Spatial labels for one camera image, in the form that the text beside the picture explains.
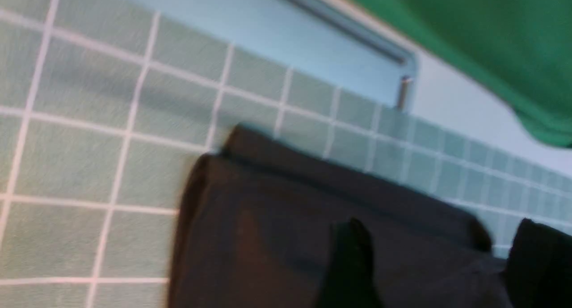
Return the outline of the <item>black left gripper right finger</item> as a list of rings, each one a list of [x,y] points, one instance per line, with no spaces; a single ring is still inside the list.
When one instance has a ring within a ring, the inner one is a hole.
[[[506,261],[505,283],[515,308],[570,308],[572,237],[523,219]]]

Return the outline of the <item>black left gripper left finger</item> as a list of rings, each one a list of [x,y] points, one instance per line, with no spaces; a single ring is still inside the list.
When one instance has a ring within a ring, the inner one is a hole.
[[[330,260],[316,298],[318,308],[383,308],[374,285],[370,232],[351,218],[331,226]]]

